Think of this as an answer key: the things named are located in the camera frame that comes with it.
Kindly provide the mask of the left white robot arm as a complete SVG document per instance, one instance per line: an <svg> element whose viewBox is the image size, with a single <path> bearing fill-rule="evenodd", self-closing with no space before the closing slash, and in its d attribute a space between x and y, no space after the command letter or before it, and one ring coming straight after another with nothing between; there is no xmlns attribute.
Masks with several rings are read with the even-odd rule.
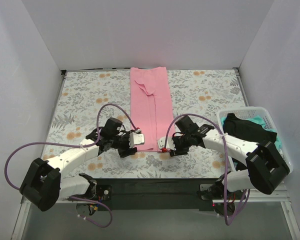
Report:
<svg viewBox="0 0 300 240"><path fill-rule="evenodd" d="M126 131L120 120L111 117L104 126L88 134L77 148L47 160L33 160L19 192L43 212L60 199L103 199L102 189L95 178L86 173L72 178L67 178L67 175L110 149L117 150L121 158L134 155L137 146L144 142L144 135L139 128Z"/></svg>

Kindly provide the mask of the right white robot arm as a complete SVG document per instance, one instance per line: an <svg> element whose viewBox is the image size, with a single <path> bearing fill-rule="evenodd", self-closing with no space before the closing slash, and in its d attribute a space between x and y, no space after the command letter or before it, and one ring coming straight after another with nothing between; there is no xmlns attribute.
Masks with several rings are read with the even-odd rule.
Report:
<svg viewBox="0 0 300 240"><path fill-rule="evenodd" d="M174 156L186 155L190 147L202 147L223 153L242 165L243 170L226 171L214 184L199 194L206 199L227 199L235 192L256 189L270 195L290 174L290 168L275 144L260 143L222 133L215 124L198 126L184 114L176 121L179 131L167 136L164 147Z"/></svg>

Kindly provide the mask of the pink t shirt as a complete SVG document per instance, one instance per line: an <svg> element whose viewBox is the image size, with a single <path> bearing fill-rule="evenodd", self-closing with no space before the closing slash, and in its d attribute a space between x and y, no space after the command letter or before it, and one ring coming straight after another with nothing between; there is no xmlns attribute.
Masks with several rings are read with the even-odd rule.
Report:
<svg viewBox="0 0 300 240"><path fill-rule="evenodd" d="M130 117L144 134L139 152L159 152L157 140L173 121L173 102L165 67L130 69Z"/></svg>

